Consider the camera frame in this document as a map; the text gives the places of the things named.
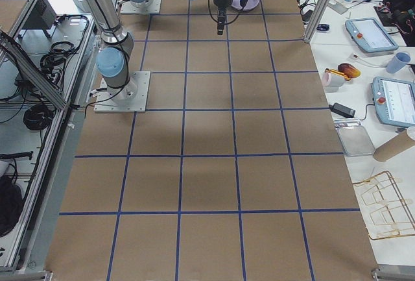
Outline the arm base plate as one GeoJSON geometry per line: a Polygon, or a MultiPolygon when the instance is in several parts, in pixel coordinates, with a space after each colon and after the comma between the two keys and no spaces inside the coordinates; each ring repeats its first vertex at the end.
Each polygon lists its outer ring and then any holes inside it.
{"type": "Polygon", "coordinates": [[[159,14],[161,0],[122,0],[119,4],[121,14],[159,14]]]}
{"type": "Polygon", "coordinates": [[[96,113],[124,113],[146,111],[148,88],[150,84],[149,71],[134,71],[130,74],[130,81],[124,89],[110,99],[117,90],[109,88],[99,92],[98,103],[94,106],[96,113]]]}

